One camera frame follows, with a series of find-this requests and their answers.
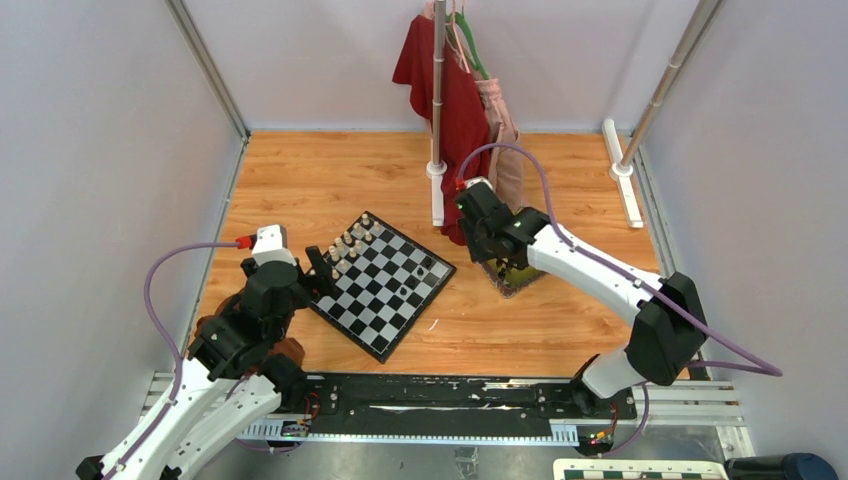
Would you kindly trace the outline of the yellow metal tin tray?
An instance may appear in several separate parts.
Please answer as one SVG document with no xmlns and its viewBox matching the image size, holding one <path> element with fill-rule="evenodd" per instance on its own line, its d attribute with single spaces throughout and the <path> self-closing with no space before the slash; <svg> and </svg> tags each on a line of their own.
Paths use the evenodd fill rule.
<svg viewBox="0 0 848 480">
<path fill-rule="evenodd" d="M 532 267 L 516 269 L 501 265 L 496 260 L 480 263 L 480 268 L 497 292 L 506 299 L 514 297 L 545 276 L 544 272 Z"/>
</svg>

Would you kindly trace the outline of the black white chessboard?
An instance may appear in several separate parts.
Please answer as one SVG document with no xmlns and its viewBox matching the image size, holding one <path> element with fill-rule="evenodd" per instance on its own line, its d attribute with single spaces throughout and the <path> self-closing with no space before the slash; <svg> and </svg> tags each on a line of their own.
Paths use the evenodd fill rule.
<svg viewBox="0 0 848 480">
<path fill-rule="evenodd" d="M 343 276 L 335 280 L 336 292 L 312 303 L 310 308 L 367 354 L 384 363 L 449 283 L 456 267 L 371 214 L 389 230 L 388 246 L 382 251 L 385 264 L 380 270 L 368 267 L 355 279 Z M 418 266 L 427 270 L 423 278 L 414 275 Z M 414 289 L 408 288 L 407 296 L 399 296 L 399 288 L 405 286 L 410 276 L 419 283 Z"/>
</svg>

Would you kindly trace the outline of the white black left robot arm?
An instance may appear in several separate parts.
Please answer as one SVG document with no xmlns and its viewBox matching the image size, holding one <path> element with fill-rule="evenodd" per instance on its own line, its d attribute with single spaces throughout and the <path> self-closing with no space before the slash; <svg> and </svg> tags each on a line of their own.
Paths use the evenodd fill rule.
<svg viewBox="0 0 848 480">
<path fill-rule="evenodd" d="M 84 458 L 78 478 L 187 479 L 254 421 L 304 405 L 302 347 L 278 346 L 298 310 L 335 293 L 333 269 L 316 246 L 304 270 L 284 247 L 237 245 L 253 248 L 244 287 L 202 318 L 169 389 L 110 452 Z"/>
</svg>

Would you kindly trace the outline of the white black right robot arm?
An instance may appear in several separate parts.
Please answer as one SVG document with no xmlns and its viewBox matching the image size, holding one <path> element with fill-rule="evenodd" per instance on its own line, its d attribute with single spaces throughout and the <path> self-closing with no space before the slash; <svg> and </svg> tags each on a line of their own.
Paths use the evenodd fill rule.
<svg viewBox="0 0 848 480">
<path fill-rule="evenodd" d="M 617 394 L 644 382 L 673 384 L 705 343 L 705 316 L 686 275 L 663 278 L 628 265 L 535 208 L 513 212 L 481 177 L 466 182 L 455 203 L 473 262 L 553 275 L 631 326 L 625 346 L 591 357 L 566 387 L 565 403 L 580 415 L 600 415 Z"/>
</svg>

